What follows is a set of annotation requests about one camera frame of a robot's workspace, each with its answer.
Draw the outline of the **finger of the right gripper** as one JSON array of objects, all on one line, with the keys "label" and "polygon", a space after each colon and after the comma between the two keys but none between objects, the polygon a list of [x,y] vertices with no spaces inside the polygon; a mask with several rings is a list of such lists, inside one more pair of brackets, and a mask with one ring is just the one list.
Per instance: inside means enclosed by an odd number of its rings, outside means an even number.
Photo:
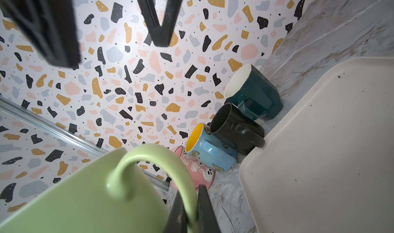
[{"label": "finger of the right gripper", "polygon": [[169,47],[183,0],[168,0],[160,23],[153,0],[137,0],[152,41],[157,47]]},{"label": "finger of the right gripper", "polygon": [[72,0],[1,0],[1,10],[49,64],[78,66],[81,56]]}]

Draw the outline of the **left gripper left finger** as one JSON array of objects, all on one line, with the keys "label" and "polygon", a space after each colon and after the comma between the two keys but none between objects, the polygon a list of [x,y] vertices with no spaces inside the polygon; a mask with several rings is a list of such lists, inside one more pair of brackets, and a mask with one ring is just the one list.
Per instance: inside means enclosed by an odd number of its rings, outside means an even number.
[{"label": "left gripper left finger", "polygon": [[176,193],[163,233],[187,233],[187,213],[179,192]]}]

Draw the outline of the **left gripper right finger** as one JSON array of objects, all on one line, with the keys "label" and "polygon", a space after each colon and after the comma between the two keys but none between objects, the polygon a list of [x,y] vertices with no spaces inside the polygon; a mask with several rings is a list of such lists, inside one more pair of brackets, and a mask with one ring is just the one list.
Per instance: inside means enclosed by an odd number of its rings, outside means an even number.
[{"label": "left gripper right finger", "polygon": [[200,233],[221,233],[206,186],[198,186],[198,224]]}]

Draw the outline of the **pink mug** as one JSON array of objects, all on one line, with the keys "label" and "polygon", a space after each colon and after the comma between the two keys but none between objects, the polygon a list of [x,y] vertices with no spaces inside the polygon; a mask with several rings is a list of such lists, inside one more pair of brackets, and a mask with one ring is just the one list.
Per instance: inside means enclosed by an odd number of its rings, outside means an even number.
[{"label": "pink mug", "polygon": [[215,170],[203,162],[189,156],[184,146],[173,148],[172,152],[183,162],[188,172],[190,173],[194,182],[195,188],[197,189],[200,185],[204,185],[207,189],[213,184],[215,178]]}]

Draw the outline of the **light green mug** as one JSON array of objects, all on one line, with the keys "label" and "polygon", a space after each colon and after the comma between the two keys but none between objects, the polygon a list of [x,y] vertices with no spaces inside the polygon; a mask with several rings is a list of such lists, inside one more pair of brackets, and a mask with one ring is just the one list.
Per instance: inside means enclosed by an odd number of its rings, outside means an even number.
[{"label": "light green mug", "polygon": [[162,233],[170,212],[138,163],[148,161],[176,183],[189,233],[199,231],[197,194],[182,161],[168,148],[116,149],[78,170],[1,224],[3,233]]}]

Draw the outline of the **blue butterfly mug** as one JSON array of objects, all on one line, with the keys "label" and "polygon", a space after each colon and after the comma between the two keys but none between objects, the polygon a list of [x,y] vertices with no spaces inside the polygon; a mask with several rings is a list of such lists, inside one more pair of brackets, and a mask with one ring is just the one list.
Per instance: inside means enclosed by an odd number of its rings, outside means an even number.
[{"label": "blue butterfly mug", "polygon": [[186,154],[211,169],[225,173],[237,162],[237,151],[221,141],[206,124],[196,125],[186,142]]}]

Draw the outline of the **black mug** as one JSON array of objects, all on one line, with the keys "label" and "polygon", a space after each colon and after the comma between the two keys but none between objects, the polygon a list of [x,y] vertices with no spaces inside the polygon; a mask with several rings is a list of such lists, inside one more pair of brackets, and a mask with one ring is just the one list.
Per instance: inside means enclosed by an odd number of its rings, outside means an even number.
[{"label": "black mug", "polygon": [[211,121],[210,132],[243,156],[255,147],[265,145],[263,127],[244,116],[231,103],[225,103],[217,111]]}]

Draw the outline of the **dark green mug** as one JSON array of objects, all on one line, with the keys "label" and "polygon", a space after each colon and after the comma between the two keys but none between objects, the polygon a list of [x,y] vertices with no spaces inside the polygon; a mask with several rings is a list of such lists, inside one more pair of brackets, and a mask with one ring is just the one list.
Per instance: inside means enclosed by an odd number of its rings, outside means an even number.
[{"label": "dark green mug", "polygon": [[251,120],[272,120],[283,109],[277,88],[251,64],[238,69],[224,96]]}]

